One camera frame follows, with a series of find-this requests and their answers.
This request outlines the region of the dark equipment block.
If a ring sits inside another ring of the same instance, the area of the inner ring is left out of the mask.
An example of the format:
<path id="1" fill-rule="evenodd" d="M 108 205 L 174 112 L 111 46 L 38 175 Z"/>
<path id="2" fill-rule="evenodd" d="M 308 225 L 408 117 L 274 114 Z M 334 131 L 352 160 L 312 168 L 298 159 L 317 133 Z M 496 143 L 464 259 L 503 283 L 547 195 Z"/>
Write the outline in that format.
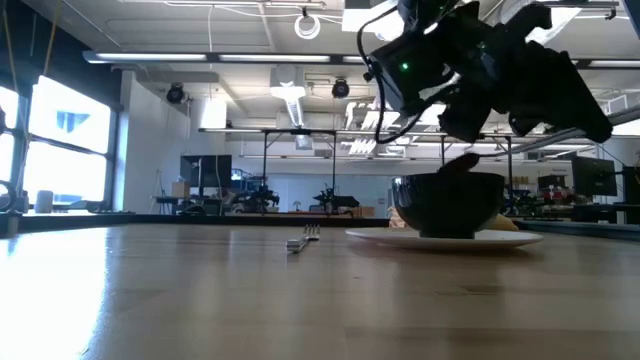
<path id="1" fill-rule="evenodd" d="M 625 211 L 628 224 L 640 225 L 640 168 L 625 166 L 622 170 L 624 203 L 629 206 Z"/>

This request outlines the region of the long ceiling light bar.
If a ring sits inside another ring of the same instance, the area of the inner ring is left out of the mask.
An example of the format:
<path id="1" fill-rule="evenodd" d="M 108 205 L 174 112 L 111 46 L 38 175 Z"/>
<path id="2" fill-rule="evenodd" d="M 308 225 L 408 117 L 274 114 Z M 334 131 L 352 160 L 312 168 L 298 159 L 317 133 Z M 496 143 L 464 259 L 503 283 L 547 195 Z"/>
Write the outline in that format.
<path id="1" fill-rule="evenodd" d="M 160 53 L 160 52 L 96 52 L 84 51 L 83 58 L 91 64 L 313 64 L 356 65 L 362 64 L 360 56 L 343 54 L 292 54 L 292 53 Z"/>
<path id="2" fill-rule="evenodd" d="M 640 69 L 640 60 L 595 60 L 595 59 L 575 59 L 573 64 L 580 69 Z"/>

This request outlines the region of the black computer monitor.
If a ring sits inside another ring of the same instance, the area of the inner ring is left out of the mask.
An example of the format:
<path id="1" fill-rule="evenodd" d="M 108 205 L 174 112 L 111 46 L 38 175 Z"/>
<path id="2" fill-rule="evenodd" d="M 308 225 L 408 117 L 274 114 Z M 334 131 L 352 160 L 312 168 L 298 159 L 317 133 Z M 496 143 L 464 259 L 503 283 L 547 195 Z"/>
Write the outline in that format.
<path id="1" fill-rule="evenodd" d="M 571 167 L 576 193 L 587 197 L 617 195 L 617 172 L 613 161 L 575 157 Z"/>
<path id="2" fill-rule="evenodd" d="M 180 177 L 191 187 L 231 186 L 231 155 L 187 155 L 180 158 Z"/>

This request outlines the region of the silver metal fork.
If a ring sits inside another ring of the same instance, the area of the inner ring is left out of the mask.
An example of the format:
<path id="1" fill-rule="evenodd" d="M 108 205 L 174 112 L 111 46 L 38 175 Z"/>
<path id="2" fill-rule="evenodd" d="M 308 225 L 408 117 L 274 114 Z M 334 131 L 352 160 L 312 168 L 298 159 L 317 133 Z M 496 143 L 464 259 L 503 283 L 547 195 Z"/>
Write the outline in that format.
<path id="1" fill-rule="evenodd" d="M 303 228 L 298 238 L 289 239 L 286 242 L 286 250 L 290 253 L 300 253 L 310 242 L 320 240 L 320 226 L 308 224 Z"/>

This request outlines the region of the yellow cloth napkin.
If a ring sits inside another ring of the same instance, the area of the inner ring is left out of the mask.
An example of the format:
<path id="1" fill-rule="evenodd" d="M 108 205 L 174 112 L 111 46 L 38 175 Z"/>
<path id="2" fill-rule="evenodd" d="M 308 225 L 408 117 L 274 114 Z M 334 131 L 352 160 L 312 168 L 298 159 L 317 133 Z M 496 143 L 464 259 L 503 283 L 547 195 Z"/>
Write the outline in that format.
<path id="1" fill-rule="evenodd" d="M 508 217 L 497 214 L 486 229 L 497 231 L 518 231 L 519 227 Z"/>

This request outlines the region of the black metal rig frame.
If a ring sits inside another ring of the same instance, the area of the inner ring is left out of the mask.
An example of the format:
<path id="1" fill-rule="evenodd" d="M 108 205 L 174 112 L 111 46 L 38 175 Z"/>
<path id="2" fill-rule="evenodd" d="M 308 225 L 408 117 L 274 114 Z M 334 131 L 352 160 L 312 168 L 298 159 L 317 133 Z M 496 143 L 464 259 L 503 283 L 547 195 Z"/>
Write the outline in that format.
<path id="1" fill-rule="evenodd" d="M 337 131 L 336 130 L 328 130 L 328 129 L 307 129 L 302 127 L 294 127 L 287 129 L 263 129 L 261 131 L 263 134 L 263 153 L 262 153 L 262 181 L 260 185 L 260 191 L 264 192 L 267 190 L 267 155 L 268 148 L 271 146 L 271 142 L 269 141 L 269 135 L 274 133 L 276 137 L 274 141 L 276 141 L 282 134 L 289 134 L 292 136 L 308 136 L 312 135 L 326 135 L 331 136 L 333 138 L 333 143 L 330 144 L 330 148 L 332 149 L 332 183 L 331 189 L 332 193 L 330 195 L 329 204 L 330 208 L 327 205 L 324 205 L 325 215 L 329 217 L 331 214 L 334 214 L 335 211 L 332 207 L 333 199 L 335 197 L 335 188 L 336 188 L 336 145 L 337 145 Z"/>

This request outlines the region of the black bowl with red inside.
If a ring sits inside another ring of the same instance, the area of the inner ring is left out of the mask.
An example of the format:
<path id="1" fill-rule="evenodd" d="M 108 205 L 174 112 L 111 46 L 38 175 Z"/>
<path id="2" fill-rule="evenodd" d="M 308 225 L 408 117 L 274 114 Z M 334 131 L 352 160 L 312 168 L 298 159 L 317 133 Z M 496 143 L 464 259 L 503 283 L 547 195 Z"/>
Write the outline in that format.
<path id="1" fill-rule="evenodd" d="M 504 204 L 505 178 L 494 173 L 425 173 L 392 180 L 399 217 L 420 236 L 472 239 Z"/>

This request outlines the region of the grey slanted bar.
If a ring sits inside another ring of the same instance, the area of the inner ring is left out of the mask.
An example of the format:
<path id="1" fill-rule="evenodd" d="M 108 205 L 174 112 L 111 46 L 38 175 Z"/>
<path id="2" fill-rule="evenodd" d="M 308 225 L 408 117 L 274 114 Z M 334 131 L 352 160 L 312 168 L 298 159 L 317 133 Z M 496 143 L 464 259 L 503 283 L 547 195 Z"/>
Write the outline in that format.
<path id="1" fill-rule="evenodd" d="M 636 105 L 622 111 L 606 115 L 594 125 L 561 130 L 553 135 L 542 137 L 533 142 L 508 148 L 506 151 L 487 154 L 487 157 L 499 157 L 528 152 L 578 137 L 589 138 L 593 142 L 603 143 L 612 136 L 614 126 L 622 125 L 639 119 L 640 105 Z"/>

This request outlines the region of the large bright window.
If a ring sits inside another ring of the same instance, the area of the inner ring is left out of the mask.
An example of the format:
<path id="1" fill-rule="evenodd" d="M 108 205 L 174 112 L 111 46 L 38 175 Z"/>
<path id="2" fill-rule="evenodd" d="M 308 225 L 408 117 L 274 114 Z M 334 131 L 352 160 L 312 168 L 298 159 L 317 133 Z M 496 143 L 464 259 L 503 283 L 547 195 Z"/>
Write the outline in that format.
<path id="1" fill-rule="evenodd" d="M 55 80 L 33 86 L 23 188 L 55 204 L 105 197 L 111 109 Z"/>
<path id="2" fill-rule="evenodd" d="M 18 180 L 18 161 L 16 138 L 13 135 L 18 122 L 20 96 L 13 90 L 0 86 L 0 109 L 5 113 L 5 125 L 8 128 L 0 135 L 0 180 L 11 182 Z"/>

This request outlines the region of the white round plate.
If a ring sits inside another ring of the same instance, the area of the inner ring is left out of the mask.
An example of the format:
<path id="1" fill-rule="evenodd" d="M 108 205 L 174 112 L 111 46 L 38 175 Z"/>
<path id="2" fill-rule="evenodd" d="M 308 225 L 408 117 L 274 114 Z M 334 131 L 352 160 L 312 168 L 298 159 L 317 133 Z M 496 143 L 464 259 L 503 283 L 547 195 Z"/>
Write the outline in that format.
<path id="1" fill-rule="evenodd" d="M 378 245 L 420 250 L 503 250 L 541 242 L 538 234 L 519 231 L 482 230 L 472 238 L 421 237 L 414 229 L 401 228 L 351 228 L 349 236 Z"/>

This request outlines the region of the white cylinder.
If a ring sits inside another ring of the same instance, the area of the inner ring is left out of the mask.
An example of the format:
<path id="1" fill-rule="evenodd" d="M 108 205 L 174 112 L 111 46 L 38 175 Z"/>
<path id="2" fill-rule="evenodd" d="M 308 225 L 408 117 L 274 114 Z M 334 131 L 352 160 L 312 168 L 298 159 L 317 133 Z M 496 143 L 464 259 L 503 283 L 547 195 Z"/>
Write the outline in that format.
<path id="1" fill-rule="evenodd" d="M 37 214 L 49 214 L 53 212 L 54 193 L 50 190 L 39 190 L 36 194 L 34 212 Z"/>

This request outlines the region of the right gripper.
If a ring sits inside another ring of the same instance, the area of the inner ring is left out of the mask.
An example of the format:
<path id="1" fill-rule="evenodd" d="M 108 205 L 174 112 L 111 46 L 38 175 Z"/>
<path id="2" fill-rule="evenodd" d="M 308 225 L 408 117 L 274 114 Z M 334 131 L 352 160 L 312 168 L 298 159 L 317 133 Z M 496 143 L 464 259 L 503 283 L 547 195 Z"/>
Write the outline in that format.
<path id="1" fill-rule="evenodd" d="M 460 75 L 438 95 L 440 128 L 449 136 L 475 143 L 492 108 L 520 136 L 539 123 L 579 128 L 606 116 L 567 52 L 526 39 L 553 29 L 549 7 L 530 3 L 495 25 L 478 15 L 477 3 L 447 14 L 447 66 Z"/>

